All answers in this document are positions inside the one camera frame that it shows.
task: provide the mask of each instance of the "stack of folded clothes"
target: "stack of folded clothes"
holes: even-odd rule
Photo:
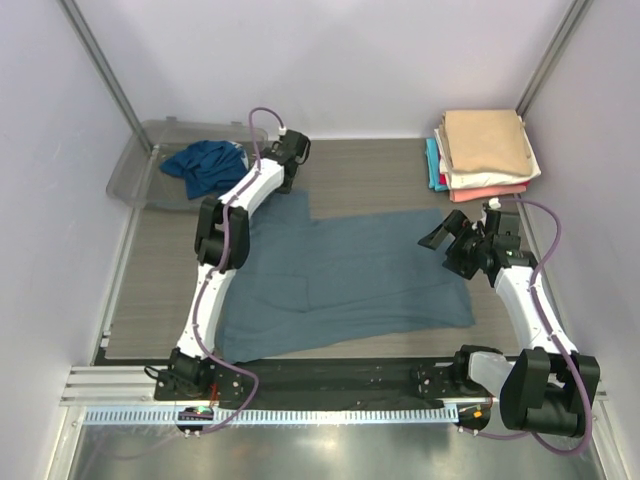
[[[452,202],[523,193],[540,167],[514,110],[453,110],[427,139],[429,186]]]

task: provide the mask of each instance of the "clear plastic bin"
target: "clear plastic bin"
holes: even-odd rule
[[[200,140],[228,140],[240,143],[249,158],[253,155],[249,127],[241,124],[214,125],[179,122],[174,119],[148,120],[142,124],[154,145],[151,158],[135,136],[127,143],[116,165],[107,194],[138,208],[197,210],[205,197],[189,200],[182,178],[162,173],[159,166],[174,153]],[[260,150],[267,144],[267,132],[257,128]]]

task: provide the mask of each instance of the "white wall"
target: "white wall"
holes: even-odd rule
[[[80,0],[141,120],[277,109],[318,137],[513,108],[569,0]]]
[[[527,198],[564,221],[550,264],[561,310],[577,346],[601,364],[637,475],[639,24],[636,0],[594,2],[526,118],[543,170]],[[548,246],[552,225],[534,218]]]
[[[52,0],[0,4],[0,472],[42,478],[86,364],[127,209],[105,186],[126,123]]]

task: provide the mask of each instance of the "tan folded cloth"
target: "tan folded cloth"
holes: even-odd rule
[[[515,110],[451,110],[444,114],[444,143],[454,172],[531,175],[531,152]]]

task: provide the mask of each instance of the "folded cloth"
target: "folded cloth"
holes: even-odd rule
[[[494,187],[467,188],[465,190],[449,190],[449,199],[454,203],[468,202],[476,198],[497,197],[499,195],[513,195],[524,193],[527,186],[521,185],[496,185]]]
[[[446,182],[444,185],[440,182],[440,156],[438,155],[438,144],[435,138],[427,138],[427,169],[429,170],[429,188],[436,192],[449,190]]]
[[[529,180],[540,176],[540,167],[538,166],[538,161],[536,160],[536,156],[531,149],[531,144],[529,143],[529,138],[527,137],[527,133],[524,133],[525,141],[529,146],[531,151],[531,157],[529,161],[531,162],[532,174],[527,176],[518,176],[518,175],[509,175],[506,173],[495,173],[495,172],[481,172],[481,173],[457,173],[451,170],[449,159],[445,153],[445,146],[442,143],[442,138],[440,135],[440,129],[435,130],[436,142],[438,143],[438,149],[440,153],[440,164],[438,166],[441,174],[445,175],[447,178],[447,184],[451,190],[459,190],[466,188],[482,188],[482,187],[490,187],[493,185],[518,185],[524,182],[528,182]]]
[[[247,174],[245,162],[246,153],[240,145],[203,140],[165,160],[160,170],[184,178],[187,198],[191,200],[235,187]]]
[[[225,297],[215,346],[258,358],[424,328],[473,325],[465,281],[416,244],[438,209],[311,220],[306,192],[256,211],[251,252]]]
[[[531,152],[515,110],[448,111],[443,127],[440,134],[452,171],[531,175]]]

